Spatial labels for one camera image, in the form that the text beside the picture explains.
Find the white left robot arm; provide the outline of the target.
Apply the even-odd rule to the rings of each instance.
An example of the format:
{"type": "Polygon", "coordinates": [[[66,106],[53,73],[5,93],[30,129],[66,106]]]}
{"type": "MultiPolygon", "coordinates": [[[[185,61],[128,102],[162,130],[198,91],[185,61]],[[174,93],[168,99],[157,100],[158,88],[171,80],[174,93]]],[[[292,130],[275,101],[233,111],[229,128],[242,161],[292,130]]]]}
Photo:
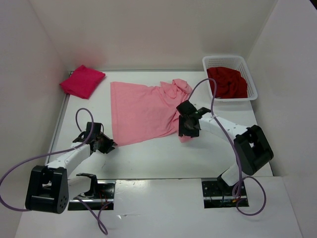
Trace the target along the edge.
{"type": "Polygon", "coordinates": [[[80,148],[75,148],[83,141],[83,137],[76,138],[71,151],[45,166],[35,166],[31,170],[25,200],[27,210],[61,214],[69,200],[78,195],[92,198],[101,193],[95,174],[79,173],[74,178],[68,176],[95,152],[108,154],[117,144],[113,139],[100,133],[80,148]]]}

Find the light pink t shirt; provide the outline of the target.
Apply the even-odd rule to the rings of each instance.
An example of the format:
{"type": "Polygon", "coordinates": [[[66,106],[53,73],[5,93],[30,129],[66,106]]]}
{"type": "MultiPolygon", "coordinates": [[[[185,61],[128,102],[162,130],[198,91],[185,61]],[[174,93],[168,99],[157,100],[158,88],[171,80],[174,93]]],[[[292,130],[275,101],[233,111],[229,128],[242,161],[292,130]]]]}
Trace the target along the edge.
{"type": "Polygon", "coordinates": [[[118,146],[125,146],[177,133],[179,112],[176,108],[191,92],[191,86],[182,79],[161,82],[159,86],[112,82],[114,141],[118,146]]]}

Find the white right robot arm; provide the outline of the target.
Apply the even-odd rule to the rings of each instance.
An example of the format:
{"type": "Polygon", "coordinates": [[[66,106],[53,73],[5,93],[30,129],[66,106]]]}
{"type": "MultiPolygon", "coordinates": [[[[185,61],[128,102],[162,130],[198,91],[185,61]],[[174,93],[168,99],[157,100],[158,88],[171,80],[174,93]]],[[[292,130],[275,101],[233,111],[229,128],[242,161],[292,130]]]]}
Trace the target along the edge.
{"type": "Polygon", "coordinates": [[[217,178],[220,189],[233,187],[240,179],[254,175],[273,158],[271,146],[257,125],[246,127],[211,113],[210,109],[196,109],[189,101],[177,106],[179,136],[199,137],[207,131],[222,138],[233,146],[236,162],[217,178]]]}

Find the magenta t shirt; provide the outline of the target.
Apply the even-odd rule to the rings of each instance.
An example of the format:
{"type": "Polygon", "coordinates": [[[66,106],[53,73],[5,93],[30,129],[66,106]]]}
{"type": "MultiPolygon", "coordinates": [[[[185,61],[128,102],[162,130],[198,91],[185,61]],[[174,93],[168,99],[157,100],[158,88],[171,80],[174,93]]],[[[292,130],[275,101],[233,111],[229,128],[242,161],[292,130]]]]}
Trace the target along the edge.
{"type": "Polygon", "coordinates": [[[89,99],[105,78],[105,73],[81,65],[60,86],[65,94],[89,99]]]}

